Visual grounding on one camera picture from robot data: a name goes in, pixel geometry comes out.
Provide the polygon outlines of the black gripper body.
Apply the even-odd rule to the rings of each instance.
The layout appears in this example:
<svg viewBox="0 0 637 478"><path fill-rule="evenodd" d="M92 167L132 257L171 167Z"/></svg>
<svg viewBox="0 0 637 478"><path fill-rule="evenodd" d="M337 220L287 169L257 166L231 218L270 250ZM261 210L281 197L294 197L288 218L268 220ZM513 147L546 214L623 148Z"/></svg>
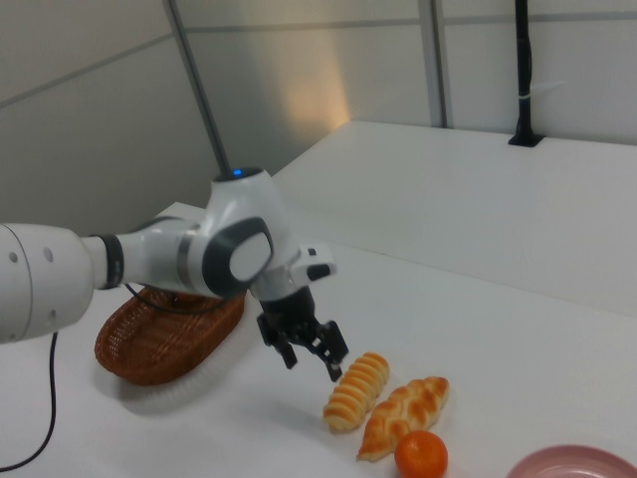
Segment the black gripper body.
<svg viewBox="0 0 637 478"><path fill-rule="evenodd" d="M302 287L283 299L261 301L262 315L258 318L265 340L314 340L318 337L319 322L315 317L315 301L309 287Z"/></svg>

